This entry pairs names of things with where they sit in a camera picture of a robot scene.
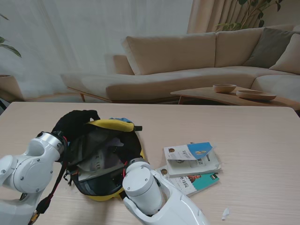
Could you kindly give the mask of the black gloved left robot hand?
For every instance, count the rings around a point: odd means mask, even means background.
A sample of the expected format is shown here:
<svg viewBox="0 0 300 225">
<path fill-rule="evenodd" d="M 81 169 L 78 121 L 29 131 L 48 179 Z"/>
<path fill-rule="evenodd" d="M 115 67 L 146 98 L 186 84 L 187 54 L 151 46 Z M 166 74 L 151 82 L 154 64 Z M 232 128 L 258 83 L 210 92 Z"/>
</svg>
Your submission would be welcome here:
<svg viewBox="0 0 300 225">
<path fill-rule="evenodd" d="M 100 119 L 96 110 L 73 110 L 59 119 L 52 133 L 62 132 L 67 141 L 72 142 L 82 135 L 84 125 L 91 119 Z"/>
</svg>

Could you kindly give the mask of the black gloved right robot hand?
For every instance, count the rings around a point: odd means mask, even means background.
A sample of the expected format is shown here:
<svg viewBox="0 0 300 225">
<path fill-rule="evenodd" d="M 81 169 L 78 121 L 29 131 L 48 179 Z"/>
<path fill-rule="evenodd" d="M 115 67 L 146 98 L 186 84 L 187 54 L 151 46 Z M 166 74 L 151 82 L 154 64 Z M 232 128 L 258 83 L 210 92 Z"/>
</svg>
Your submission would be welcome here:
<svg viewBox="0 0 300 225">
<path fill-rule="evenodd" d="M 103 175 L 103 189 L 106 195 L 111 195 L 116 193 L 122 187 L 122 182 L 124 179 L 124 169 L 126 167 L 123 166 L 119 169 L 116 169 L 112 172 L 109 172 Z"/>
</svg>

